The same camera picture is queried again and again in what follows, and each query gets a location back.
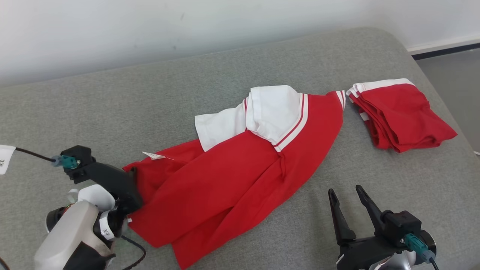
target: floor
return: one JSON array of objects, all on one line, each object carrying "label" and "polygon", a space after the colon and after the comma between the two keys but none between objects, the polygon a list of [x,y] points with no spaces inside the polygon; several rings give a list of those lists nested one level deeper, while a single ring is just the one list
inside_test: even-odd
[{"label": "floor", "polygon": [[480,49],[417,60],[465,137],[480,152]]}]

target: folded garment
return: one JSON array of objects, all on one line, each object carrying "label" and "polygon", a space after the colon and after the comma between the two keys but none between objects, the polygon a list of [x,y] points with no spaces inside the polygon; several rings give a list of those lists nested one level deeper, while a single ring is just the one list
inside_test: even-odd
[{"label": "folded garment", "polygon": [[124,167],[144,206],[129,226],[172,244],[182,269],[250,230],[315,172],[342,125],[345,94],[255,87],[236,108],[195,117],[199,140]]},{"label": "folded garment", "polygon": [[360,107],[359,113],[378,148],[402,153],[437,147],[457,135],[407,79],[354,84],[347,95]]}]

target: white tag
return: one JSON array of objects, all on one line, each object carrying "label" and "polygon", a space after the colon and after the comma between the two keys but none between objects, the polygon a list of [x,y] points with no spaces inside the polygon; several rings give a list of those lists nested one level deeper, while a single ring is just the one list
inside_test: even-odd
[{"label": "white tag", "polygon": [[360,113],[360,117],[361,117],[364,121],[370,120],[370,117],[368,117],[368,114],[367,114],[366,112]]},{"label": "white tag", "polygon": [[142,152],[142,153],[149,156],[152,160],[159,160],[159,159],[164,159],[165,158],[164,156],[160,156],[160,155],[152,154],[152,153],[148,153],[148,152]]},{"label": "white tag", "polygon": [[87,201],[96,206],[98,211],[104,212],[115,207],[115,198],[104,187],[94,184],[82,188],[78,192],[78,201]]},{"label": "white tag", "polygon": [[15,151],[15,146],[0,145],[0,174],[5,174],[10,163],[10,158]]}]

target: folded red cloth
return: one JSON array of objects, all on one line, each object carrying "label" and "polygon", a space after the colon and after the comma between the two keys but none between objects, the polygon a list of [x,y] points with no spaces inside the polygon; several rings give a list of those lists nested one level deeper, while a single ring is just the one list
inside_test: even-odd
[{"label": "folded red cloth", "polygon": [[359,113],[378,148],[402,153],[437,147],[457,135],[407,79],[354,84],[347,95],[360,107]]}]

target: robotic arm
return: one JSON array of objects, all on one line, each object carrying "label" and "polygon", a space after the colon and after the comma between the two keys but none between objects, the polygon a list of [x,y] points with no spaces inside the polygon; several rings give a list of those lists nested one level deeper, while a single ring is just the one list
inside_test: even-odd
[{"label": "robotic arm", "polygon": [[437,269],[435,241],[428,232],[421,230],[419,219],[407,211],[381,212],[360,185],[356,190],[372,220],[375,236],[356,239],[340,210],[335,192],[328,190],[336,243],[340,246],[338,270],[411,270],[412,266],[423,262],[432,263]]},{"label": "robotic arm", "polygon": [[[54,157],[53,165],[63,166],[75,184],[92,179],[99,185],[81,190],[76,203],[47,215],[49,234],[35,254],[36,270],[104,270],[115,257],[114,241],[122,237],[131,242],[122,236],[126,218],[143,205],[134,172],[98,163],[91,153],[74,146]],[[144,256],[127,269],[145,257],[139,247]]]}]

